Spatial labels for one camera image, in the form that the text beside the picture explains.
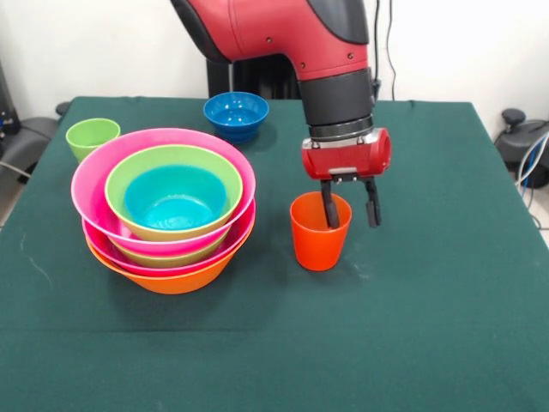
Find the cable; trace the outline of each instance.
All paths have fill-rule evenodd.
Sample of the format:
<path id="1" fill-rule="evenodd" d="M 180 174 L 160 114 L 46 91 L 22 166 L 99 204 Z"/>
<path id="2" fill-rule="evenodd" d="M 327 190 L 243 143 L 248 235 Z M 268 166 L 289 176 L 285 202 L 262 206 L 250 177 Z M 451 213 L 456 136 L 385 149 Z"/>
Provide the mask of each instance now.
<path id="1" fill-rule="evenodd" d="M 532 165 L 534 164 L 534 157 L 535 157 L 535 151 L 537 149 L 537 146 L 536 148 L 532 151 L 532 154 L 530 155 L 530 163 L 528 164 L 528 170 L 530 170 L 532 168 Z M 524 183 L 522 184 L 522 197 L 524 197 L 524 195 L 526 195 L 526 189 L 528 188 L 528 182 L 530 180 L 530 177 L 528 176 L 526 178 L 526 180 L 524 181 Z M 532 198 L 534 197 L 534 192 L 532 192 L 532 196 L 530 197 L 530 201 L 532 201 Z"/>
<path id="2" fill-rule="evenodd" d="M 534 180 L 532 180 L 532 187 L 530 188 L 530 200 L 528 201 L 527 209 L 530 210 L 532 203 L 534 202 Z"/>
<path id="3" fill-rule="evenodd" d="M 377 80 L 379 76 L 379 42 L 377 41 L 377 27 L 379 23 L 379 9 L 380 9 L 380 0 L 376 0 L 376 18 L 374 19 L 374 52 L 376 54 L 376 68 L 374 72 L 374 79 Z"/>
<path id="4" fill-rule="evenodd" d="M 4 167 L 8 168 L 9 170 L 13 170 L 16 173 L 19 173 L 21 176 L 25 176 L 26 178 L 31 177 L 31 175 L 28 174 L 27 172 L 23 172 L 21 169 L 15 167 L 15 166 L 11 166 L 9 163 L 5 163 L 3 161 L 0 161 L 0 166 L 4 166 Z"/>
<path id="5" fill-rule="evenodd" d="M 393 65 L 393 61 L 391 60 L 391 53 L 389 51 L 389 40 L 391 37 L 391 29 L 393 28 L 393 0 L 389 0 L 389 28 L 387 29 L 387 59 L 389 60 L 389 65 L 391 66 L 391 70 L 393 71 L 393 85 L 391 87 L 391 97 L 393 100 L 395 100 L 395 83 L 396 83 L 396 70 L 395 66 Z"/>
<path id="6" fill-rule="evenodd" d="M 522 183 L 524 180 L 526 180 L 528 178 L 528 176 L 530 174 L 532 174 L 532 172 L 534 171 L 534 169 L 538 166 L 538 163 L 540 162 L 540 159 L 541 159 L 541 156 L 545 153 L 545 150 L 546 150 L 546 146 L 547 146 L 547 143 L 549 142 L 549 132 L 547 132 L 545 135 L 543 135 L 542 137 L 540 137 L 532 146 L 530 146 L 530 148 L 526 151 L 526 154 L 524 155 L 524 157 L 522 158 L 522 161 L 521 161 L 521 165 L 519 166 L 518 168 L 518 173 L 517 173 L 517 180 L 516 180 L 516 185 L 518 186 L 520 183 Z M 541 144 L 541 149 L 540 149 L 540 152 L 538 153 L 538 155 L 536 156 L 535 160 L 534 160 L 534 164 L 532 165 L 532 167 L 530 167 L 528 169 L 528 171 L 524 174 L 523 171 L 524 171 L 524 165 L 526 164 L 526 161 L 528 160 L 528 157 L 530 156 L 530 154 L 534 151 L 534 149 L 539 145 Z"/>

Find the stacked bowls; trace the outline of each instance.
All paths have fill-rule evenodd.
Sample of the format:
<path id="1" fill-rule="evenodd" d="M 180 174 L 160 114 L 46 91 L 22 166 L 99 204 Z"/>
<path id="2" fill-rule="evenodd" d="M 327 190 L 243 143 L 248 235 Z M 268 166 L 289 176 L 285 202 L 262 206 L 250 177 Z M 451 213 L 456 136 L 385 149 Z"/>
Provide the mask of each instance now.
<path id="1" fill-rule="evenodd" d="M 160 294 L 213 281 L 250 236 L 256 178 L 231 144 L 195 130 L 120 136 L 76 169 L 73 203 L 90 251 Z"/>

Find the floor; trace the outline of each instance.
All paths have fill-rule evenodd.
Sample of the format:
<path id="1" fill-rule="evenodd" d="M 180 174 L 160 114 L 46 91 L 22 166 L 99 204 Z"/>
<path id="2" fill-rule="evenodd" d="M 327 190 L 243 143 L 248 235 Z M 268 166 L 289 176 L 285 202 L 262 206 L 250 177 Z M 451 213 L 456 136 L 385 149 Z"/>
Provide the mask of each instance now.
<path id="1" fill-rule="evenodd" d="M 24 185 L 19 185 L 18 189 L 15 191 L 14 196 L 10 198 L 10 200 L 0 207 L 0 231 L 2 231 L 2 227 L 5 224 L 5 222 L 8 220 L 9 214 L 17 204 L 17 201 L 19 200 L 19 196 L 23 192 Z"/>

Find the plastic cup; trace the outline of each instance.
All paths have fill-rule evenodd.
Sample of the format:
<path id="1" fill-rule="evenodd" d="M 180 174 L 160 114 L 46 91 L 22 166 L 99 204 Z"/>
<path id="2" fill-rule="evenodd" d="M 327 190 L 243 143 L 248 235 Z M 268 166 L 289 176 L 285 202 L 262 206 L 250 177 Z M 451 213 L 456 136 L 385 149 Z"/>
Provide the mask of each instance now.
<path id="1" fill-rule="evenodd" d="M 65 139 L 73 155 L 81 163 L 96 148 L 120 136 L 120 126 L 109 118 L 89 118 L 73 124 Z"/>
<path id="2" fill-rule="evenodd" d="M 295 199 L 290 208 L 293 248 L 301 266 L 321 272 L 332 269 L 340 258 L 353 211 L 344 199 L 332 195 L 340 226 L 331 229 L 326 222 L 322 194 L 305 193 Z"/>

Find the green tablecloth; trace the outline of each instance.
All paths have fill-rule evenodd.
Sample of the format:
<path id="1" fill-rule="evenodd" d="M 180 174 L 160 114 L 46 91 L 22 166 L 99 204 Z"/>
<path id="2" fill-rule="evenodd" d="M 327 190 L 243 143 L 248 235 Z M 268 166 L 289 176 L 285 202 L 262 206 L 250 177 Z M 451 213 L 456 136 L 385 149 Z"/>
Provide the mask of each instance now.
<path id="1" fill-rule="evenodd" d="M 341 262 L 293 256 L 298 101 L 273 101 L 243 148 L 257 223 L 207 288 L 140 289 L 91 256 L 70 201 L 74 122 L 212 131 L 201 100 L 79 98 L 0 233 L 2 411 L 534 411 L 549 409 L 549 254 L 473 107 L 385 103 L 392 167 L 364 187 Z"/>

